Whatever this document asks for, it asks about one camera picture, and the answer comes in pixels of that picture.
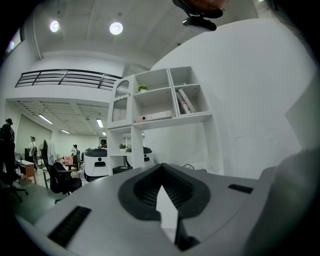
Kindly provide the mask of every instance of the cable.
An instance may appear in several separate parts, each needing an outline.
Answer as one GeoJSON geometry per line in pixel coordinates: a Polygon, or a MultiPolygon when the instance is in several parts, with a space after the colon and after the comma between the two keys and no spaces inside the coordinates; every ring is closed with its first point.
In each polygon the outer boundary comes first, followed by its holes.
{"type": "Polygon", "coordinates": [[[185,167],[185,168],[187,168],[186,166],[189,166],[189,169],[191,169],[191,167],[192,167],[192,169],[195,169],[191,164],[189,164],[189,163],[186,163],[185,165],[183,165],[182,167],[185,167]]]}

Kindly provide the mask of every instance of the white shelf unit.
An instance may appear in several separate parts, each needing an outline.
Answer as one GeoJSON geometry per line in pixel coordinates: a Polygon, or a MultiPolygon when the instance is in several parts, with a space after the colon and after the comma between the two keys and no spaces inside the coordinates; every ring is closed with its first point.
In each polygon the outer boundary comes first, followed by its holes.
{"type": "Polygon", "coordinates": [[[123,166],[124,156],[131,156],[133,168],[145,166],[143,130],[206,122],[212,119],[212,112],[199,80],[189,66],[144,72],[117,81],[113,88],[108,116],[107,146],[110,158],[109,167],[112,170],[115,167],[123,166]],[[127,90],[122,88],[123,81],[127,81],[125,84],[127,90]],[[148,91],[138,92],[139,85],[147,86],[148,91]],[[176,95],[176,90],[180,88],[193,104],[195,113],[180,114],[176,95]],[[127,99],[127,105],[121,108],[122,111],[125,109],[126,113],[122,113],[121,120],[114,121],[112,120],[114,107],[119,108],[116,106],[116,102],[122,99],[127,99]],[[135,123],[137,117],[168,110],[172,111],[172,118],[135,123]],[[131,134],[132,153],[130,154],[121,154],[119,150],[119,145],[123,143],[124,134],[131,134]]]}
{"type": "Polygon", "coordinates": [[[188,116],[188,115],[198,115],[198,114],[205,114],[209,113],[210,107],[207,101],[207,98],[204,94],[204,91],[202,90],[200,84],[188,84],[188,85],[180,85],[174,87],[174,95],[176,100],[176,105],[178,106],[178,115],[179,116],[188,116]],[[187,114],[181,114],[180,108],[179,108],[179,101],[176,96],[176,92],[182,89],[185,93],[185,95],[190,100],[191,104],[193,105],[195,109],[195,113],[187,113],[187,114]]]}
{"type": "Polygon", "coordinates": [[[169,68],[173,86],[197,85],[199,80],[190,66],[169,68]]]}

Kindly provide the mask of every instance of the black chair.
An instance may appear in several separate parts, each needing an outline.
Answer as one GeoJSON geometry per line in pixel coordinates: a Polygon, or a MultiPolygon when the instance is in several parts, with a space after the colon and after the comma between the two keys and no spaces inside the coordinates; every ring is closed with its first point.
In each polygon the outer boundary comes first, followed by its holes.
{"type": "Polygon", "coordinates": [[[48,162],[48,144],[46,141],[43,142],[43,149],[41,150],[42,159],[44,165],[50,175],[50,189],[58,194],[62,193],[65,196],[70,195],[70,192],[77,190],[82,187],[80,178],[72,178],[71,170],[65,170],[61,163],[55,163],[49,165],[48,162]]]}
{"type": "Polygon", "coordinates": [[[4,184],[10,186],[3,188],[3,190],[9,194],[14,194],[21,203],[22,199],[17,191],[24,191],[26,195],[28,195],[28,192],[25,189],[13,186],[14,181],[19,177],[15,168],[15,143],[11,139],[10,131],[5,128],[1,128],[0,130],[0,149],[0,179],[4,184]]]}

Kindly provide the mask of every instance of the backpack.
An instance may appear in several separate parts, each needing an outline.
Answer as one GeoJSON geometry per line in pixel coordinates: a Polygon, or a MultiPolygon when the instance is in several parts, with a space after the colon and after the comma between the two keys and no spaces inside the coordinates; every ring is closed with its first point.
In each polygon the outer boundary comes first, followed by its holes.
{"type": "Polygon", "coordinates": [[[38,155],[38,149],[37,147],[35,146],[35,144],[33,144],[33,149],[31,151],[31,155],[36,157],[38,155]]]}

